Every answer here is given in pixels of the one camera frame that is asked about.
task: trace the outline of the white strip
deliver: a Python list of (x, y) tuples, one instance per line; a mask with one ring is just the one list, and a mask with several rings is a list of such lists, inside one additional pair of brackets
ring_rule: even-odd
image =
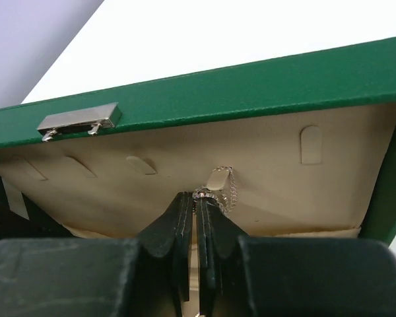
[(3, 187), (5, 188), (7, 201), (9, 202), (9, 209), (21, 217), (29, 220), (28, 211), (26, 210), (22, 193), (17, 188), (10, 185), (10, 183), (8, 183), (4, 178), (2, 178), (1, 181), (3, 182)]

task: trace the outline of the chain bracelet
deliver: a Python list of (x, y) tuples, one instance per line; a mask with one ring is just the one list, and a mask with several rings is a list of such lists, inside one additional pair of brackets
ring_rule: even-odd
[(233, 208), (236, 206), (236, 203), (238, 202), (238, 191), (236, 189), (236, 181), (235, 177), (233, 175), (233, 168), (229, 166), (219, 166), (216, 167), (213, 172), (218, 171), (218, 170), (228, 170), (229, 171), (229, 187), (230, 187), (230, 199), (226, 195), (226, 192), (224, 188), (218, 191), (220, 194), (222, 201), (220, 200), (219, 196), (216, 195), (214, 192), (210, 191), (208, 188), (205, 186), (201, 186), (197, 188), (192, 196), (195, 201), (199, 198), (212, 198), (217, 202), (218, 207), (222, 211), (224, 215), (227, 215), (229, 212), (233, 210)]

